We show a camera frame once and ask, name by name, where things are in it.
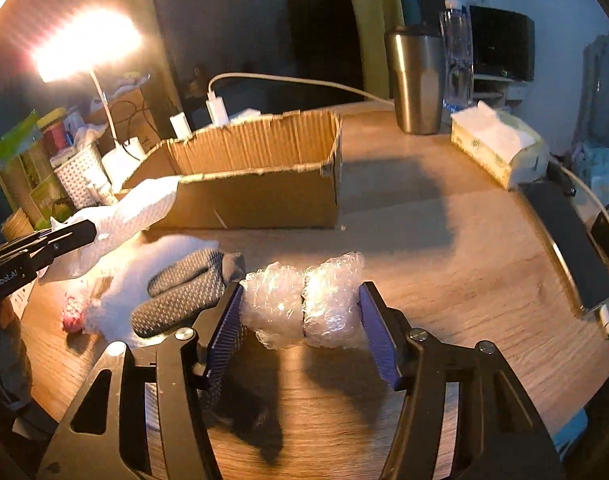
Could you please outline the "pink plush toy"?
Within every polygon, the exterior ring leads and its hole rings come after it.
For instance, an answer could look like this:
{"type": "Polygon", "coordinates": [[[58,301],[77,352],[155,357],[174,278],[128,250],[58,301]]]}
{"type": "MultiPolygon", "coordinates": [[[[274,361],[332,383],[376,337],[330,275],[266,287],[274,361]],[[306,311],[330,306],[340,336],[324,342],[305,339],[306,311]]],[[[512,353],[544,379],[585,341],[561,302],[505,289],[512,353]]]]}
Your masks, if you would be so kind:
{"type": "Polygon", "coordinates": [[[62,308],[62,330],[68,334],[83,332],[86,310],[91,304],[90,295],[67,296],[62,308]]]}

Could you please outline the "white textured cloth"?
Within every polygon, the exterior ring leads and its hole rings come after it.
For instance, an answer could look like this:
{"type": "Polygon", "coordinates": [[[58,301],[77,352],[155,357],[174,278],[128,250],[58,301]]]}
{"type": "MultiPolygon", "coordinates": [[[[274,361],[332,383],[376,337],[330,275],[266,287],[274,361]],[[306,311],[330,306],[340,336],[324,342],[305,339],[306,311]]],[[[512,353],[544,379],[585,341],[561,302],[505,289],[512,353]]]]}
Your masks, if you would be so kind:
{"type": "Polygon", "coordinates": [[[40,278],[41,284],[80,278],[98,261],[138,232],[162,220],[171,210],[178,192],[179,177],[147,179],[119,203],[83,208],[65,222],[50,219],[56,233],[84,220],[94,223],[96,236],[87,245],[57,257],[40,278]]]}

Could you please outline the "grey knitted glove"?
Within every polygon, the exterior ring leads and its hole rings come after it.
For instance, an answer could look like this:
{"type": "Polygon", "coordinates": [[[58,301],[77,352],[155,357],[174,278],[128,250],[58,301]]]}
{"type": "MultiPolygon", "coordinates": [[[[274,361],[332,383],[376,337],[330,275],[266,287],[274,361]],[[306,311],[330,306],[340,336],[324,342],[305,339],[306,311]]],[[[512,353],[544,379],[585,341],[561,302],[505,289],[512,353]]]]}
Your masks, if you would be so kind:
{"type": "Polygon", "coordinates": [[[192,324],[198,314],[216,306],[231,281],[246,275],[240,252],[199,249],[156,274],[147,285],[149,299],[131,314],[134,333],[141,338],[192,324]]]}

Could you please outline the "bubble wrap roll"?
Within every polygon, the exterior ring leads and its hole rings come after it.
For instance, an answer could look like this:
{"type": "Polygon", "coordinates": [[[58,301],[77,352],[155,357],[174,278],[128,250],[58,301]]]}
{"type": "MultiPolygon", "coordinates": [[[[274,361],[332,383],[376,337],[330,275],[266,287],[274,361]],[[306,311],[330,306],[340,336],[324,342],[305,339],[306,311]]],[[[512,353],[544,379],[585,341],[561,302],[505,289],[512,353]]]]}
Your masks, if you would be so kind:
{"type": "Polygon", "coordinates": [[[273,262],[242,281],[240,319],[265,348],[308,344],[364,349],[359,285],[360,252],[347,252],[305,270],[273,262]]]}

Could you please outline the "green snack bag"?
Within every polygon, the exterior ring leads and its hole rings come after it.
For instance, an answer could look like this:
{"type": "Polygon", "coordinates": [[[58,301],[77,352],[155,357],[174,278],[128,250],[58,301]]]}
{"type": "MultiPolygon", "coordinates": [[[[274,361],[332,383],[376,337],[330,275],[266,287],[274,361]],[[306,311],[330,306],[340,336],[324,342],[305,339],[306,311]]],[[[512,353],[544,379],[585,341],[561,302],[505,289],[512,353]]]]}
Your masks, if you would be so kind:
{"type": "Polygon", "coordinates": [[[50,164],[35,110],[0,140],[0,177],[6,190],[35,229],[64,222],[74,213],[73,203],[50,164]]]}

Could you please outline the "white perforated basket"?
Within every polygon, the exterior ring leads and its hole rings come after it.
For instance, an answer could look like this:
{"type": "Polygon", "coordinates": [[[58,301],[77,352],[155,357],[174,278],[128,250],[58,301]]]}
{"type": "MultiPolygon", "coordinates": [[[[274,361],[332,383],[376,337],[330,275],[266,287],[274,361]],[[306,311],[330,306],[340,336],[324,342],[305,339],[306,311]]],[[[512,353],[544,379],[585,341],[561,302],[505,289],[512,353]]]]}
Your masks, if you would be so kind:
{"type": "Polygon", "coordinates": [[[95,143],[68,158],[54,173],[77,209],[106,204],[110,182],[95,143]]]}

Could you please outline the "white paper towel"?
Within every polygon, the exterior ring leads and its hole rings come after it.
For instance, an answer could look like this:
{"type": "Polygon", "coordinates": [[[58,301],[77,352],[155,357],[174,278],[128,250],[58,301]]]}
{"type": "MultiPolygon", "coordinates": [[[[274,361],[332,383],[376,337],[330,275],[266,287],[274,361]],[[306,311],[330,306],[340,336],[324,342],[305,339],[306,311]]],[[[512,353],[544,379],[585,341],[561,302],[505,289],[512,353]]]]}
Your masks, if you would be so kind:
{"type": "Polygon", "coordinates": [[[112,278],[106,292],[85,309],[83,332],[102,335],[106,341],[122,340],[132,347],[145,347],[162,340],[161,335],[138,337],[132,328],[131,314],[149,299],[149,281],[168,266],[199,249],[218,248],[216,240],[184,234],[166,235],[135,249],[135,256],[116,263],[108,270],[112,278]]]}

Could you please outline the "white charger plug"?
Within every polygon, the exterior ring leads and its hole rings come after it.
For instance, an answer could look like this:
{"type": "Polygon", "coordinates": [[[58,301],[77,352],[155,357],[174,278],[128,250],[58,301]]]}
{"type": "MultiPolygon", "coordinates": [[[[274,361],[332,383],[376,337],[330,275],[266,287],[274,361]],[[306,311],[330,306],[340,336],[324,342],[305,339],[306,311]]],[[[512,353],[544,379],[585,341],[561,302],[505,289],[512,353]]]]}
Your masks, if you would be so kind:
{"type": "Polygon", "coordinates": [[[187,139],[193,133],[186,115],[183,112],[171,116],[170,123],[178,140],[187,139]]]}
{"type": "Polygon", "coordinates": [[[214,127],[222,127],[230,122],[224,100],[214,91],[207,94],[207,110],[214,127]]]}

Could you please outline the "black smartphone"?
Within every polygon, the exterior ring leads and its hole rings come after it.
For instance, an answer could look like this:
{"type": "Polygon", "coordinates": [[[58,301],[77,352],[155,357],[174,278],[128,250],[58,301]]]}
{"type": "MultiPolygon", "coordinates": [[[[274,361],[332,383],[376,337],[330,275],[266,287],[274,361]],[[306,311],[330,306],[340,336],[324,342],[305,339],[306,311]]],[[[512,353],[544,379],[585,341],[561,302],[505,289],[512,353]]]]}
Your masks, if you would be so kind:
{"type": "Polygon", "coordinates": [[[578,315],[609,306],[609,271],[585,225],[558,185],[548,180],[520,183],[518,191],[536,216],[565,274],[578,315]]]}

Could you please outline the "cardboard box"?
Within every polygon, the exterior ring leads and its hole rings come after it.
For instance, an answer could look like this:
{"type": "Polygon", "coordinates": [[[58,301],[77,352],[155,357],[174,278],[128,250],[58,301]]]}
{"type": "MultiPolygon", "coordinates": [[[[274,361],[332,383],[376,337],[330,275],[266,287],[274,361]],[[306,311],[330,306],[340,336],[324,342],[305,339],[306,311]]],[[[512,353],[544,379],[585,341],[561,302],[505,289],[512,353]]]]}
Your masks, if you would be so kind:
{"type": "Polygon", "coordinates": [[[178,178],[162,229],[331,229],[342,120],[332,110],[262,115],[158,143],[124,182],[178,178]]]}

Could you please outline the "tissue box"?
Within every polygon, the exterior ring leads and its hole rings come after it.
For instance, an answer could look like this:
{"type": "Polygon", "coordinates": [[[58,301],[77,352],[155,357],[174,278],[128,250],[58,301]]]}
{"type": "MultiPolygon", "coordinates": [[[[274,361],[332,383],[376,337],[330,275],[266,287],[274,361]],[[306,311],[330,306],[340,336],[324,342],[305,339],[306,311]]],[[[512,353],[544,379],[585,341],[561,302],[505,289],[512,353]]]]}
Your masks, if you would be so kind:
{"type": "Polygon", "coordinates": [[[482,101],[451,114],[451,142],[504,190],[546,174],[549,148],[544,139],[519,117],[482,101]]]}

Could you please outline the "clear water bottle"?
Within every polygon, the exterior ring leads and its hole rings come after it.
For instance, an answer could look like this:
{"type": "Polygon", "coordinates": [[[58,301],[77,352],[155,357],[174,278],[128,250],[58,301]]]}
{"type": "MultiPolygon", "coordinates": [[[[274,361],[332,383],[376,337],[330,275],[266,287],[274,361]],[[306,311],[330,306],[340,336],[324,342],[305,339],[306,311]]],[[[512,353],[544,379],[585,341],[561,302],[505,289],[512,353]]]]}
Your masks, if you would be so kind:
{"type": "Polygon", "coordinates": [[[440,26],[446,59],[444,104],[450,112],[459,112],[471,105],[473,92],[473,42],[467,6],[458,0],[445,0],[440,26]]]}

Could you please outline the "stainless steel tumbler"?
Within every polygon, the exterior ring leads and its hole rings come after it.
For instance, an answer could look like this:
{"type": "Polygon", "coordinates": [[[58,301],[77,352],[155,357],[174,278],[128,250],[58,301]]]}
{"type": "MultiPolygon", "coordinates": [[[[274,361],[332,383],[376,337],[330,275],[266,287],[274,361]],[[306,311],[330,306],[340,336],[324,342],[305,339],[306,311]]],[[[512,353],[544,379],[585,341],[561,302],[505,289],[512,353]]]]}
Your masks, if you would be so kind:
{"type": "Polygon", "coordinates": [[[393,27],[385,33],[385,52],[397,125],[416,136],[437,133],[445,81],[440,30],[430,25],[393,27]]]}

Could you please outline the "black television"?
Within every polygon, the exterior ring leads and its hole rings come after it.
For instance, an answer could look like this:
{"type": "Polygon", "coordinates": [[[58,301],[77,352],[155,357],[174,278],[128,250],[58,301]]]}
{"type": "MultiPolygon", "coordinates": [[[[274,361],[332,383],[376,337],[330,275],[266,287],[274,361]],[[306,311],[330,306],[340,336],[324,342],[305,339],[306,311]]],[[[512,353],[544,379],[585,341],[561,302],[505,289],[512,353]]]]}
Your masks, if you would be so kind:
{"type": "Polygon", "coordinates": [[[473,72],[517,81],[533,81],[535,25],[525,14],[469,6],[473,72]]]}

